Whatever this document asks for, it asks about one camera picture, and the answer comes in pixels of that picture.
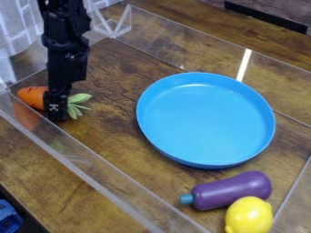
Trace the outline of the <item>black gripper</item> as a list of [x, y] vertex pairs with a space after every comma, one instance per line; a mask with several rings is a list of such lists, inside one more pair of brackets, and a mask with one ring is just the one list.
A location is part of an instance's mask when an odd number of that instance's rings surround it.
[[84, 33], [90, 18], [82, 0], [37, 0], [44, 22], [41, 42], [46, 48], [48, 90], [44, 111], [50, 121], [68, 118], [68, 91], [86, 78], [89, 45]]

